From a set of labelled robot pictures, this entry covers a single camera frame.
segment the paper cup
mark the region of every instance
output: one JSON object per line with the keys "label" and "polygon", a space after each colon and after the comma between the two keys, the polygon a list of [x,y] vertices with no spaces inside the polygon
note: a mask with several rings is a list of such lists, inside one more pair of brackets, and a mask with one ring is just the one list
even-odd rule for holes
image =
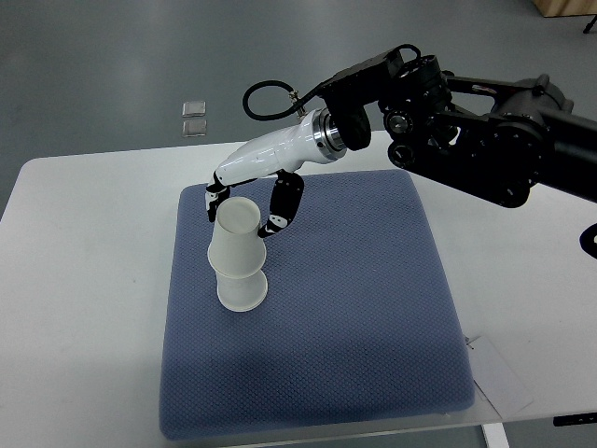
{"label": "paper cup", "polygon": [[247,198],[226,199],[217,207],[207,258],[212,268],[231,278],[245,278],[261,269],[266,258],[259,207]]}
{"label": "paper cup", "polygon": [[250,311],[260,305],[268,293],[268,279],[263,271],[246,278],[230,278],[215,273],[217,297],[231,311]]}

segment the white robotic hand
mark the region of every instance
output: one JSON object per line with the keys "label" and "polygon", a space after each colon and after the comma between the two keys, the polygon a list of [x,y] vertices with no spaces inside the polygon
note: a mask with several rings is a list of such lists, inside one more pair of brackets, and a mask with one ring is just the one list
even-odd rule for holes
{"label": "white robotic hand", "polygon": [[305,161],[331,163],[344,154],[346,146],[327,109],[314,110],[297,126],[251,140],[220,163],[205,191],[208,218],[215,221],[217,207],[230,196],[230,187],[277,174],[270,217],[258,232],[261,238],[273,235],[286,228],[299,210],[304,183],[295,171]]}

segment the small transparent square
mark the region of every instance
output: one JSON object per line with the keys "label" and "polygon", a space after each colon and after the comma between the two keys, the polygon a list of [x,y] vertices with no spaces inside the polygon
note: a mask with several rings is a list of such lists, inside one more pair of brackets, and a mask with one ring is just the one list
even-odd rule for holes
{"label": "small transparent square", "polygon": [[183,117],[202,117],[205,115],[205,102],[188,101],[183,104]]}
{"label": "small transparent square", "polygon": [[204,119],[188,119],[183,123],[183,137],[196,137],[207,134],[207,122]]}

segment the blue fabric pad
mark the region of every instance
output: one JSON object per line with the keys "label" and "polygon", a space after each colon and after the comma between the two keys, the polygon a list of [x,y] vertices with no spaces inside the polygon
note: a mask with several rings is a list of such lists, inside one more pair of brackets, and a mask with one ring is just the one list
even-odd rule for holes
{"label": "blue fabric pad", "polygon": [[[465,340],[406,172],[305,176],[294,222],[265,240],[266,300],[216,296],[204,185],[180,197],[160,391],[172,440],[465,409]],[[262,220],[274,179],[232,189]]]}

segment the robotic arm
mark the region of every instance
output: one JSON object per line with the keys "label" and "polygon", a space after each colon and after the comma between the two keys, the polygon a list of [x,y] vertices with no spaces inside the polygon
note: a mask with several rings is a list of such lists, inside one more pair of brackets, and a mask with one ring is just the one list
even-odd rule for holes
{"label": "robotic arm", "polygon": [[[405,49],[415,53],[407,62]],[[255,114],[248,99],[266,86],[291,91],[295,103],[279,114]],[[452,102],[453,91],[490,96],[494,105],[475,115]],[[435,56],[402,45],[337,73],[299,100],[280,81],[258,83],[243,106],[253,119],[280,119],[304,112],[314,96],[325,101],[325,109],[248,142],[217,167],[206,192],[210,220],[229,187],[276,173],[271,215],[259,235],[285,228],[302,194],[294,171],[305,161],[331,163],[346,148],[368,147],[364,105],[375,101],[393,140],[388,157],[399,168],[504,207],[523,205],[537,183],[597,202],[597,122],[572,115],[573,102],[547,75],[515,83],[456,77],[442,72]]]}

